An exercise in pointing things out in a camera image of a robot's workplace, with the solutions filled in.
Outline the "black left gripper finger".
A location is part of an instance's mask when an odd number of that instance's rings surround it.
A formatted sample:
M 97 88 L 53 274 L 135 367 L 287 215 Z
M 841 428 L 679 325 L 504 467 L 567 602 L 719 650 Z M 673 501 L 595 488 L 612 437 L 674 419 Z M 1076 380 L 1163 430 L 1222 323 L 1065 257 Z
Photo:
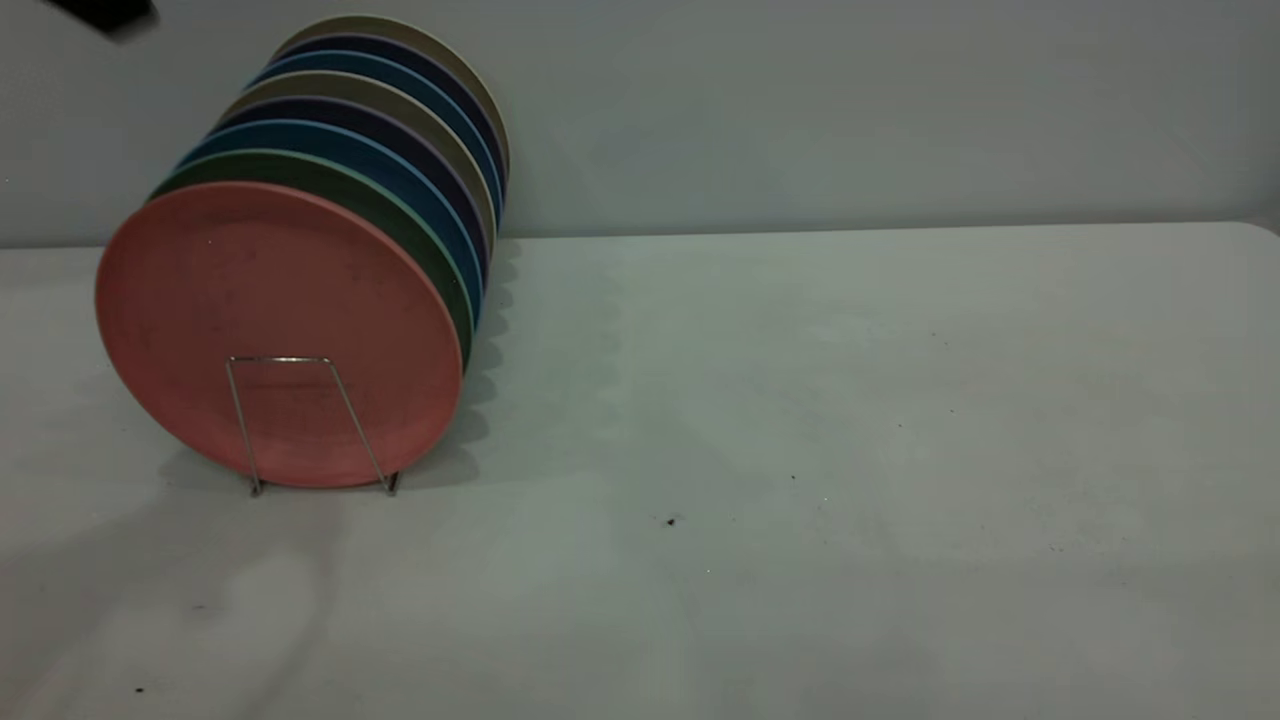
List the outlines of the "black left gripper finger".
M 128 42 L 159 23 L 154 1 L 52 0 L 46 4 L 114 44 Z

